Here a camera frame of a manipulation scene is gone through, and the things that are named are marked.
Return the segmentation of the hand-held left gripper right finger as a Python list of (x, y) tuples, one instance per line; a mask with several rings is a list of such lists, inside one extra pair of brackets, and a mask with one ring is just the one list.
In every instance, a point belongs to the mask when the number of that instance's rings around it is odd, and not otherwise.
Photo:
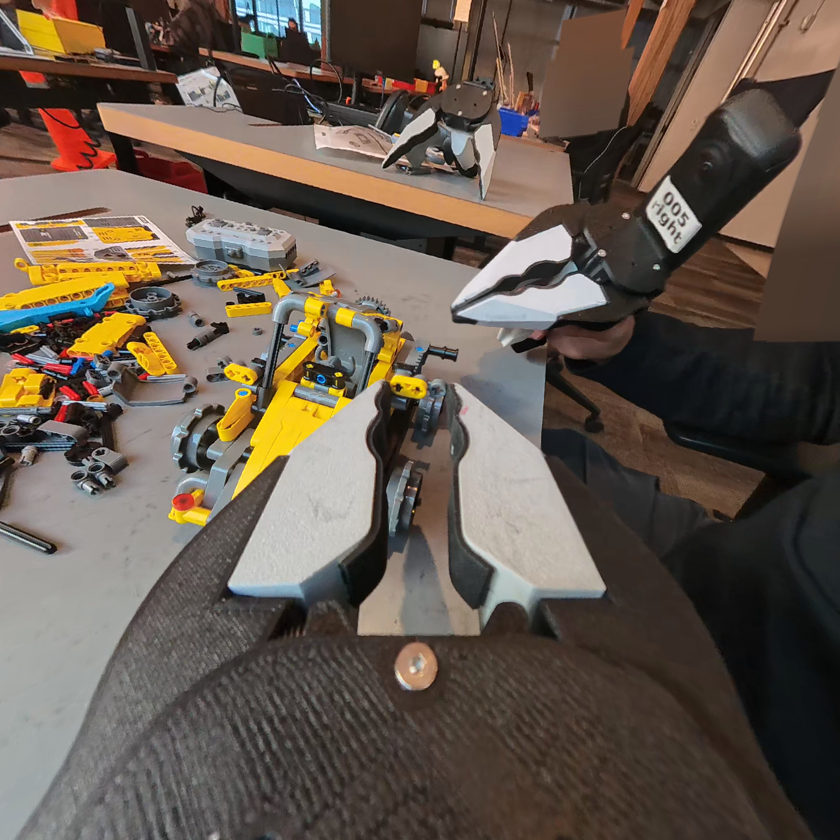
[(450, 580), (485, 628), (502, 604), (600, 600), (606, 583), (541, 449), (464, 386), (448, 390)]

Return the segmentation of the yellow toy brick vehicle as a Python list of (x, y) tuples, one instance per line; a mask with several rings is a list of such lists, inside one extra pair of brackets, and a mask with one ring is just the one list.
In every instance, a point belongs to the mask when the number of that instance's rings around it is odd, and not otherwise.
[(171, 436), (174, 462), (188, 474), (176, 488), (169, 519), (205, 526), (274, 459), (286, 457), (369, 386), (389, 396), (388, 531), (408, 530), (423, 483), (417, 462), (402, 453), (406, 435), (420, 445), (434, 437), (448, 385), (428, 380), (425, 398), (392, 394), (392, 364), (405, 331), (379, 299), (342, 299), (337, 292), (292, 291), (272, 312), (268, 351), (253, 366), (227, 364), (237, 383), (228, 406), (202, 404), (183, 417)]

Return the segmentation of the grey toothed rack brick assembly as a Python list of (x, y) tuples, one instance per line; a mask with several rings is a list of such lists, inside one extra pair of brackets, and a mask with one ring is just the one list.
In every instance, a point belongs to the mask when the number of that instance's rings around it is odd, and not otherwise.
[(429, 342), (420, 343), (406, 340), (398, 351), (392, 364), (392, 376), (389, 386), (392, 394), (409, 400), (421, 400), (428, 392), (427, 380), (422, 376), (428, 357), (444, 361), (457, 361), (459, 351), (445, 346), (436, 346)]

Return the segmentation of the person's right forearm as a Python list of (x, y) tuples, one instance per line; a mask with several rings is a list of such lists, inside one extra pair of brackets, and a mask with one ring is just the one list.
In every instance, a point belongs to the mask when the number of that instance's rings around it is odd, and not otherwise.
[(838, 342), (766, 342), (751, 329), (701, 327), (638, 314), (628, 341), (570, 371), (665, 423), (772, 443), (839, 440)]

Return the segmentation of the person's right hand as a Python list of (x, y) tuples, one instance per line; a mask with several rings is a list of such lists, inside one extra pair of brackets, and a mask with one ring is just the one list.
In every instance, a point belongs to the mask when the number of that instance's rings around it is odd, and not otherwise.
[(533, 331), (530, 338), (545, 340), (555, 353), (573, 361), (608, 361), (620, 354), (634, 335), (635, 316), (604, 330), (592, 330), (580, 323), (570, 323), (550, 331)]

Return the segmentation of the black office chair base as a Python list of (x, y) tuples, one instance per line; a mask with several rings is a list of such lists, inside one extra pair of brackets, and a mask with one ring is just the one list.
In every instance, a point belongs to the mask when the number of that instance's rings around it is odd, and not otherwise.
[(550, 385), (556, 391), (567, 396), (587, 412), (587, 417), (584, 420), (584, 430), (586, 432), (599, 434), (603, 431), (604, 424), (600, 407), (594, 404), (591, 399), (566, 379), (564, 375), (564, 363), (561, 357), (554, 356), (547, 359), (545, 379), (547, 385)]

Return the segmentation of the person's dark clothing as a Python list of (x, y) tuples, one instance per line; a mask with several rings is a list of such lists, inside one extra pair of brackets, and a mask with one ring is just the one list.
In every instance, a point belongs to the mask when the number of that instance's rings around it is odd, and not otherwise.
[(659, 557), (714, 640), (784, 792), (815, 838), (838, 838), (838, 472), (719, 522), (573, 429), (544, 430), (542, 451)]

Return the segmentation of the dark monitor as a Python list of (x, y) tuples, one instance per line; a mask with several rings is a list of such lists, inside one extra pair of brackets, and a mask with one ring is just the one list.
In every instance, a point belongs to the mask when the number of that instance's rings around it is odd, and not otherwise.
[(422, 1), (329, 1), (322, 6), (327, 60), (348, 73), (414, 77)]

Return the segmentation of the black axle rod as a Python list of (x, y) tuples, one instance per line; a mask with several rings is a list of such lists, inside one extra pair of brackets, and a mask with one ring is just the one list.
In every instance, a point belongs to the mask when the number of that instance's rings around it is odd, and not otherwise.
[(44, 555), (55, 554), (58, 550), (57, 546), (54, 543), (39, 538), (34, 534), (17, 528), (5, 521), (1, 521), (0, 531), (2, 538), (12, 541), (19, 546), (25, 547), (29, 550), (33, 550)]

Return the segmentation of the long blue brick piece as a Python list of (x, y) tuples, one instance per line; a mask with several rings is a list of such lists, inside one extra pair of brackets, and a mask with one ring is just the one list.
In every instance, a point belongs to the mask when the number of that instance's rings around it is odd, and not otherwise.
[(1, 311), (1, 333), (11, 333), (52, 319), (90, 317), (105, 309), (116, 287), (106, 283), (85, 297), (76, 297), (49, 305)]

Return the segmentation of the yellow printed leaflet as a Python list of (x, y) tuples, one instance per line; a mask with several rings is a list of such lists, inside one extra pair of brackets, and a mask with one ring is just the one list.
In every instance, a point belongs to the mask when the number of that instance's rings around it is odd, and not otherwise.
[(193, 266), (196, 262), (141, 215), (13, 221), (10, 226), (32, 265), (151, 262)]

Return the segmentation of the red crate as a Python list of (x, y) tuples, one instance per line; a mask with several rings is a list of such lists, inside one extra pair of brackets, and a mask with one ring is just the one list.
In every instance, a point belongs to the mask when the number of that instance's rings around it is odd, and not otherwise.
[(170, 161), (143, 150), (135, 150), (139, 173), (151, 180), (208, 194), (203, 170), (188, 161)]

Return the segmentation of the orange traffic cone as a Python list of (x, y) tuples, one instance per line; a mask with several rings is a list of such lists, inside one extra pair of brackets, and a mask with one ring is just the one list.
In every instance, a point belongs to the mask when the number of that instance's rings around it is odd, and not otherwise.
[(51, 162), (58, 172), (87, 172), (108, 169), (115, 165), (115, 153), (104, 150), (83, 125), (83, 110), (95, 109), (108, 98), (108, 85), (78, 77), (52, 77), (35, 71), (20, 71), (29, 89), (46, 92), (49, 102), (66, 104), (67, 108), (39, 108), (38, 112), (53, 140), (58, 156)]

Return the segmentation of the wooden workbench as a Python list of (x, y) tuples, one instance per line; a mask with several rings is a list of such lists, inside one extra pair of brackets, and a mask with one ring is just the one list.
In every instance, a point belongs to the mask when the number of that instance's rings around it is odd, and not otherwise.
[[(307, 81), (321, 81), (327, 83), (342, 82), (352, 85), (353, 78), (335, 73), (331, 68), (309, 68), (288, 62), (271, 62), (267, 59), (254, 59), (246, 56), (217, 52), (215, 60), (228, 64), (261, 70), (272, 73), (274, 71), (289, 77)], [(120, 79), (126, 81), (143, 82), (175, 82), (175, 73), (165, 70), (145, 70), (140, 67), (117, 65), (95, 60), (93, 62), (78, 62), (57, 60), (39, 56), (29, 56), (24, 53), (1, 55), (1, 69), (11, 71), (38, 72), (44, 76), (86, 77), (102, 79)]]

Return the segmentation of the tall wooden post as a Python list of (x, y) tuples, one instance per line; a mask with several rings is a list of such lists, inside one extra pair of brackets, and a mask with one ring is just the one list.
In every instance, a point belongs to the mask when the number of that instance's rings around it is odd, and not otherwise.
[(635, 125), (651, 102), (695, 1), (664, 1), (629, 83), (626, 124)]

